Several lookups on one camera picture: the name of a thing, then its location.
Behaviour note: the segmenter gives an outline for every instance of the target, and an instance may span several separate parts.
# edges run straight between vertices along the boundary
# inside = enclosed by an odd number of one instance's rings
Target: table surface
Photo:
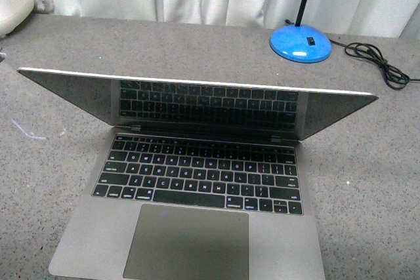
[[[33,15],[0,40],[0,278],[57,279],[54,250],[110,126],[20,66],[371,92],[378,101],[303,142],[327,279],[420,279],[420,84],[394,91],[334,46],[317,64],[269,47],[272,30]],[[381,48],[420,77],[420,41],[331,35]]]

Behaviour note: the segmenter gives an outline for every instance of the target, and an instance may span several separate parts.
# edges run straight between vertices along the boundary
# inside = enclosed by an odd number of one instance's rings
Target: silver laptop
[[[325,279],[300,141],[376,96],[18,71],[114,126],[52,258],[53,275]]]

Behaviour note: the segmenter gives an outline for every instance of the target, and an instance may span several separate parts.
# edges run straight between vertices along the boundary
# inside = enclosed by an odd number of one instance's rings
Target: desk lamp
[[[331,54],[331,42],[317,29],[301,25],[306,1],[301,1],[295,24],[273,32],[270,46],[281,57],[294,62],[321,62]]]

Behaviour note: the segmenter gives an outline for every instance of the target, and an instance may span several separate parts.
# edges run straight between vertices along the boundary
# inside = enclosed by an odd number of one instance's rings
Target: cable
[[[285,21],[287,24],[294,24],[290,20]],[[329,39],[333,44],[344,47],[344,52],[350,57],[360,58],[373,62],[382,71],[382,76],[388,87],[394,90],[404,89],[410,82],[420,82],[420,79],[412,79],[407,74],[399,70],[397,67],[388,63],[383,58],[382,52],[372,44],[354,42],[348,45]]]

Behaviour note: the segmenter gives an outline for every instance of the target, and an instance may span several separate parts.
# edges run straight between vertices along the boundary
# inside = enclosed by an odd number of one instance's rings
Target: keyboard
[[[120,81],[119,115],[291,131],[297,91]]]
[[[94,197],[303,214],[293,148],[116,135]]]

